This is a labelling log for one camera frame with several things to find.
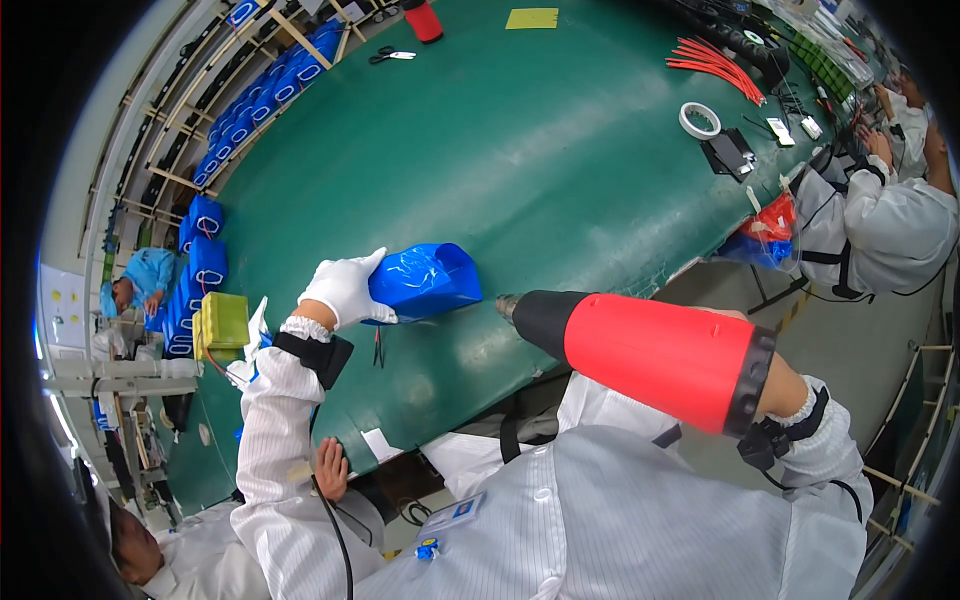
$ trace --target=elastic cuff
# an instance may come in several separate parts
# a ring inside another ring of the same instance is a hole
[[[895,183],[893,169],[877,155],[867,156],[867,165],[864,167],[880,179],[880,185]]]
[[[801,377],[806,382],[806,401],[804,402],[804,406],[802,406],[799,411],[793,415],[790,415],[789,417],[778,417],[777,415],[773,415],[771,413],[767,413],[766,415],[771,420],[778,422],[784,427],[795,425],[809,417],[813,413],[813,406],[817,403],[817,395],[813,391],[814,381],[820,383],[821,386],[823,385],[823,382],[820,382],[819,380],[811,381],[812,378],[809,375],[801,375]]]
[[[306,317],[287,317],[280,331],[296,335],[302,340],[319,340],[325,344],[330,341],[330,332],[326,327]]]

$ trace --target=light blue uniform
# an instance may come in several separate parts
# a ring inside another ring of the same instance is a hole
[[[130,259],[127,270],[120,277],[126,277],[133,283],[131,304],[143,309],[143,303],[156,291],[163,291],[162,305],[173,294],[175,257],[163,248],[144,248]],[[116,317],[116,303],[113,301],[113,284],[106,282],[100,288],[100,310],[105,317]]]

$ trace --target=hand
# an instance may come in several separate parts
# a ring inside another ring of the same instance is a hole
[[[883,112],[887,115],[887,118],[893,119],[895,114],[893,105],[890,104],[890,92],[887,88],[882,84],[874,84],[874,94],[880,102],[880,106],[883,107]]]
[[[315,300],[328,306],[335,317],[333,331],[365,319],[396,323],[394,309],[374,302],[367,283],[370,274],[386,255],[387,249],[381,248],[370,256],[341,258],[336,262],[325,260],[317,267],[310,285],[300,294],[297,304],[305,300]]]
[[[347,493],[348,471],[344,447],[335,438],[324,438],[317,448],[317,468],[314,470],[324,498],[340,502],[340,498]]]
[[[156,316],[161,300],[163,300],[163,290],[156,290],[152,296],[143,301],[143,312],[151,317]]]
[[[744,314],[737,310],[717,310],[704,306],[691,306],[690,308],[747,321]],[[763,386],[756,411],[761,415],[772,414],[783,418],[793,417],[800,412],[800,409],[804,408],[806,395],[806,381],[797,372],[790,369],[782,356],[774,352],[774,359],[770,363],[770,371],[767,373],[767,382]]]
[[[894,155],[890,150],[890,141],[887,136],[881,132],[870,132],[867,136],[867,149],[870,154],[877,155],[880,160],[886,163],[890,171],[894,170]]]

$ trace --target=red heat gun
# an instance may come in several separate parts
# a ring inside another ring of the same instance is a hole
[[[527,342],[612,390],[708,433],[743,438],[777,334],[747,321],[615,294],[500,296]]]

